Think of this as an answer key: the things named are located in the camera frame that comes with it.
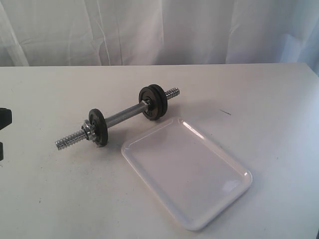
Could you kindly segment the chrome dumbbell bar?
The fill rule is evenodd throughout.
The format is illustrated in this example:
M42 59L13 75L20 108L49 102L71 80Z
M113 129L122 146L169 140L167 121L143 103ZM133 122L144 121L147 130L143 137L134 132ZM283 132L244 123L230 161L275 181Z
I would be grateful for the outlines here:
M165 91L167 101L178 96L180 94L179 88L172 88ZM143 114L144 111L148 109L149 104L146 101L141 101L138 104L129 107L125 110L120 111L119 113L112 115L108 118L105 118L107 128L111 128L117 124L120 124L136 115ZM85 138L84 131L80 129L79 131L72 133L66 137L63 137L55 142L55 145L58 150L63 150L68 148L82 140L87 140Z

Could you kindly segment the black weight plate end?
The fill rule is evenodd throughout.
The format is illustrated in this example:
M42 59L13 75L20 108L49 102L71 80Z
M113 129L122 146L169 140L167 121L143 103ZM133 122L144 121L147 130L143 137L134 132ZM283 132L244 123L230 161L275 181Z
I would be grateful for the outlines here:
M149 106L143 112L144 116L149 120L158 120L161 118L162 106L160 105L160 95L157 90L150 86L143 87L139 92L139 102L146 101Z

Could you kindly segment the white backdrop curtain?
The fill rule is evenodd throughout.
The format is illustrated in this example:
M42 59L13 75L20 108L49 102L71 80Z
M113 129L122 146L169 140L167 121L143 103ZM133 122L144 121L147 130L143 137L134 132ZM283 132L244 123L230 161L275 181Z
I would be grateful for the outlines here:
M304 62L316 0L3 0L2 66Z

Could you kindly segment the white rectangular tray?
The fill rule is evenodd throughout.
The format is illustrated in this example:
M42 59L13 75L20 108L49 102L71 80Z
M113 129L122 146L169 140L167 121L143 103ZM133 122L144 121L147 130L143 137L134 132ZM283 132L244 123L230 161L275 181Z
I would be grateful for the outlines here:
M182 118L127 140L122 155L185 229L197 231L241 197L251 172Z

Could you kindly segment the black weight plate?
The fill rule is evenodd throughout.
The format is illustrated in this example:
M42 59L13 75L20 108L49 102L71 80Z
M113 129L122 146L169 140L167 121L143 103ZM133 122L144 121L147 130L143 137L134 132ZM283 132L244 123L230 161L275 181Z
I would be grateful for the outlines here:
M108 128L103 114L98 109L89 111L89 122L94 128L94 142L99 147L104 147L108 143Z
M150 87L153 88L154 90L157 90L157 92L160 95L160 101L161 101L160 105L162 106L162 113L160 116L163 117L166 114L167 108L168 108L165 91L162 89L162 87L160 87L157 84L151 84Z

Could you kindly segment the chrome spinlock collar nut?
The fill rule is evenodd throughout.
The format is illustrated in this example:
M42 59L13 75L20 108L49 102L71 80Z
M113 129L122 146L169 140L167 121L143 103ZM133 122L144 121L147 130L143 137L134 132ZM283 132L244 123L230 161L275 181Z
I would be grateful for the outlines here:
M95 142L96 141L96 134L95 134L95 127L86 119L84 120L81 129L84 131L85 138L88 141Z

